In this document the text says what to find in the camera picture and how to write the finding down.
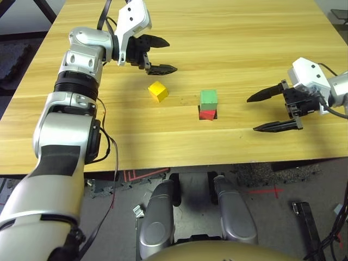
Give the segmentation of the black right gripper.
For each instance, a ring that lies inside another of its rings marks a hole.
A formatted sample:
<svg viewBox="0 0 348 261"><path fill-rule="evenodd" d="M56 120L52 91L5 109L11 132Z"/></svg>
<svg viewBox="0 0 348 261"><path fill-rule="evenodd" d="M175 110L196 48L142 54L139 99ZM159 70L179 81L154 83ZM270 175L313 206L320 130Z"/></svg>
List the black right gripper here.
<svg viewBox="0 0 348 261"><path fill-rule="evenodd" d="M254 131L277 133L293 129L301 130L303 129L301 117L319 110L319 101L315 97L295 88L290 88L286 80L256 92L247 99L247 103L264 101L281 93L283 94L290 120L265 123L254 127Z"/></svg>

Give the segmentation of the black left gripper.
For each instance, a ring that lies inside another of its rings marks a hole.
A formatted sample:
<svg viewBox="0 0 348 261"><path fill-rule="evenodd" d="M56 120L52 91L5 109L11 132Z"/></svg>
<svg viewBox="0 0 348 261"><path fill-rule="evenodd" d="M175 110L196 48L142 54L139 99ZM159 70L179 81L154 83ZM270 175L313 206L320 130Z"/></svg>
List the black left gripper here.
<svg viewBox="0 0 348 261"><path fill-rule="evenodd" d="M126 51L126 62L145 70L148 75L163 76L177 71L172 65L151 65L147 52L151 48L169 47L170 44L163 38L154 35L142 35L138 38L130 37Z"/></svg>

